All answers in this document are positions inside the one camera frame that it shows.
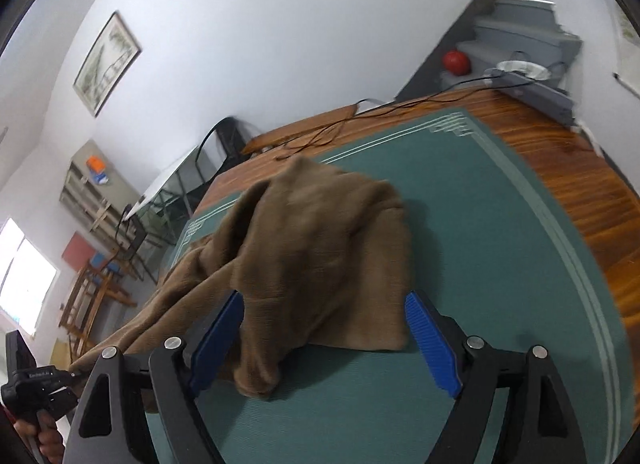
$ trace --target blue gripper pad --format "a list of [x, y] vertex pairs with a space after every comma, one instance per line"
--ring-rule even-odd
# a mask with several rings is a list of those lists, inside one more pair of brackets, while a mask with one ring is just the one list
[[215, 380], [226, 353], [236, 339], [244, 317], [244, 300], [235, 292], [226, 301], [218, 318], [203, 337], [193, 354], [189, 388], [193, 397], [206, 390]]
[[415, 292], [404, 300], [404, 315], [436, 384], [455, 399], [462, 390], [456, 356]]

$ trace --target framed picture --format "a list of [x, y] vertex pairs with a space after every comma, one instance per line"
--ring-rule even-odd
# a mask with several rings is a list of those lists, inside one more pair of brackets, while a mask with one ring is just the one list
[[94, 117], [139, 53], [140, 46], [120, 15], [114, 12], [100, 31], [74, 81], [76, 92]]
[[622, 86], [640, 97], [640, 36], [615, 1], [618, 20], [618, 71], [613, 74]]

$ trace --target green carpet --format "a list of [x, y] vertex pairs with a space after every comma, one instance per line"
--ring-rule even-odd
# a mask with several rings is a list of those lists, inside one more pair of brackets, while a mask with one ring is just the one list
[[[408, 210], [417, 287], [494, 347], [547, 347], [589, 462], [610, 462], [632, 427], [625, 331], [593, 256], [522, 159], [466, 111], [447, 110], [318, 160], [391, 181]], [[193, 219], [175, 257], [215, 230], [236, 197]], [[452, 406], [414, 345], [402, 353], [309, 346], [283, 366], [269, 401], [228, 383], [198, 399], [228, 464], [424, 462]], [[491, 462], [505, 402], [498, 391], [479, 463]], [[161, 461], [171, 462], [157, 416], [150, 426]]]

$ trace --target brown towel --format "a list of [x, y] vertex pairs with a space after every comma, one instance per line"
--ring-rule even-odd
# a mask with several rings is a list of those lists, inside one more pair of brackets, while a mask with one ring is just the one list
[[137, 353], [183, 335], [229, 288], [245, 311], [225, 365], [246, 396], [268, 396], [279, 362], [306, 343], [400, 350], [410, 289], [403, 213], [388, 182], [294, 158], [244, 192], [142, 311], [71, 370], [90, 370], [108, 345]]

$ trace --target picture frame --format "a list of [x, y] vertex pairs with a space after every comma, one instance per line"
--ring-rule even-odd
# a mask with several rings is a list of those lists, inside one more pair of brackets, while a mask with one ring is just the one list
[[119, 12], [102, 27], [74, 81], [74, 89], [94, 117], [142, 49]]

